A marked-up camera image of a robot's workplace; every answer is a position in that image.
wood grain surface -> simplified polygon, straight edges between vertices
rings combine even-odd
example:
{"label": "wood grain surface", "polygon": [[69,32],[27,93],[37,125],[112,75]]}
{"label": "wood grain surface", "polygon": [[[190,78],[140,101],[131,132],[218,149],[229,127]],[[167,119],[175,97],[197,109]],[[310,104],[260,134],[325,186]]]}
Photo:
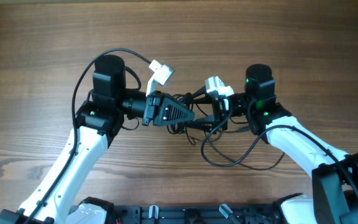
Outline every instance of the wood grain surface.
{"label": "wood grain surface", "polygon": [[[270,65],[286,109],[333,146],[358,152],[358,1],[0,6],[0,211],[15,211],[40,184],[69,135],[77,79],[92,58],[115,47],[172,66],[176,72],[159,88],[171,94],[194,92],[212,75],[242,92],[249,65]],[[118,55],[139,74],[145,91],[147,65]],[[135,84],[128,78],[128,87]],[[90,72],[77,106],[91,87]],[[238,158],[254,138],[225,134],[216,146]],[[225,162],[211,149],[207,153]],[[244,162],[266,167],[280,154],[259,143]],[[269,171],[220,169],[205,162],[200,144],[191,146],[185,135],[141,126],[120,131],[75,203],[92,196],[121,205],[241,204],[296,192],[310,194],[311,181],[287,156]]]}

